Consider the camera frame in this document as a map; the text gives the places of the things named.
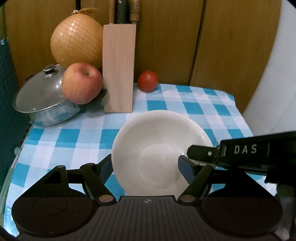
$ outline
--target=round black disc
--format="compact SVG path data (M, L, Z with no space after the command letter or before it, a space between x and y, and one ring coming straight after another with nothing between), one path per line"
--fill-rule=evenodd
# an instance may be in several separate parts
M13 204L12 217L20 232L40 237L70 233L84 225L94 209L92 200L73 190L76 197L20 197Z
M202 212L218 230L235 236L259 236L270 232L282 217L274 197L225 197L223 189L204 198Z

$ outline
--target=blue and white checkered tablecloth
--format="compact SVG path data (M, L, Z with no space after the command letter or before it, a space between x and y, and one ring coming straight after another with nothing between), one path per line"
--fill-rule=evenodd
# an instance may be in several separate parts
M5 207L4 228L17 235L11 217L14 201L56 165L77 169L81 165L100 162L111 153L112 144L125 122L141 112L170 110L198 123L208 134L212 144L222 139L252 136L235 106L234 98L223 91L205 88L159 84L151 93L141 92L134 85L132 113L104 113L103 102L93 102L86 111L73 119L50 127L34 126L15 166ZM264 177L251 175L274 194L274 186L266 186ZM114 175L106 182L107 188L119 198L125 195ZM83 191L81 185L71 188Z

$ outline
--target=tomato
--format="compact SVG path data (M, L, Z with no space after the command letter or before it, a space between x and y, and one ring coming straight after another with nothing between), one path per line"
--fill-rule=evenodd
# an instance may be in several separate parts
M157 88L158 76L156 73L146 70L138 78L138 86L141 91L151 92Z

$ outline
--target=pot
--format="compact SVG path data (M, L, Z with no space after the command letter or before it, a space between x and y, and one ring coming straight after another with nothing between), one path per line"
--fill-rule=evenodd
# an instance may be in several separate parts
M59 124L76 115L79 106L67 100L62 92L65 70L59 64L43 68L18 91L13 107L28 114L31 122L39 126Z

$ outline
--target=tablecloth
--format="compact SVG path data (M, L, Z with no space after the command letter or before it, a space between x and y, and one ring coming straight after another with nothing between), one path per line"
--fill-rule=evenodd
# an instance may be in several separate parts
M85 163L100 162L111 153L119 129L141 112L151 110L170 110L192 119L205 130L213 146L222 139L252 136L230 94L170 84L159 84L155 91L144 93L135 84L132 113L104 113L103 102L94 101L65 123L45 128L33 127L12 175L4 228L12 235L17 235L11 217L12 204L48 171L61 164L67 169L77 169ZM263 176L252 177L274 194L275 187L264 184ZM110 176L106 186L117 199L125 195L115 175ZM79 184L70 184L70 187L83 191Z

